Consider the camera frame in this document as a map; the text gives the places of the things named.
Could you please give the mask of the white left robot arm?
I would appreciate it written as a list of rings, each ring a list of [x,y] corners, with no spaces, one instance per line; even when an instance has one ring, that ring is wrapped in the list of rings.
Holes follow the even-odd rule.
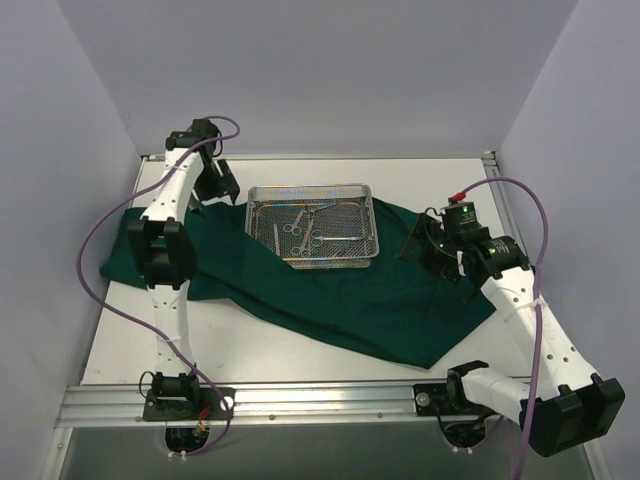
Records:
[[[196,118],[165,140],[162,177],[149,187],[151,202],[127,226],[134,266],[150,294],[157,364],[150,396],[166,400],[179,419],[194,417],[202,405],[201,387],[189,340],[187,294],[196,273],[197,254],[185,227],[189,210],[201,201],[225,197],[235,202],[240,187],[221,158],[225,136],[216,116]]]

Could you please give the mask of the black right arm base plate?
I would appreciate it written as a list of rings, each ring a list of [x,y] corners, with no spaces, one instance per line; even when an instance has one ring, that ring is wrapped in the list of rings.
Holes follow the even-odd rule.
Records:
[[[483,408],[463,404],[452,397],[442,382],[417,383],[412,386],[414,409],[419,417],[478,416]]]

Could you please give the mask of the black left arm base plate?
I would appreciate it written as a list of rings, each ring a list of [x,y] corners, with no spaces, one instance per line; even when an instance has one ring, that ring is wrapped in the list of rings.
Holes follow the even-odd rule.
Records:
[[[233,416],[236,390],[231,387],[219,390],[220,394],[210,387],[200,387],[195,395],[150,390],[142,419],[149,422],[226,420]]]

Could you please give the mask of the green surgical cloth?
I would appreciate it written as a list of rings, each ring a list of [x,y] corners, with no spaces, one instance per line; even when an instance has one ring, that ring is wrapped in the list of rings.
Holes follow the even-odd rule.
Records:
[[[382,360],[429,369],[495,311],[395,255],[416,213],[373,201],[380,253],[368,268],[295,270],[244,231],[245,205],[186,216],[197,253],[191,301],[229,299],[271,324]]]

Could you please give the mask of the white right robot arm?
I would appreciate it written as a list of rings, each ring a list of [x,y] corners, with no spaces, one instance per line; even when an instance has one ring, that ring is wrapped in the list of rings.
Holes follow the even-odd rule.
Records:
[[[450,199],[438,214],[418,215],[398,259],[409,260],[417,247],[428,273],[451,283],[470,281],[532,360],[529,382],[481,360],[452,367],[437,405],[459,413],[485,408],[514,421],[543,457],[608,432],[625,392],[578,352],[538,293],[534,268],[515,239],[491,236],[473,203]]]

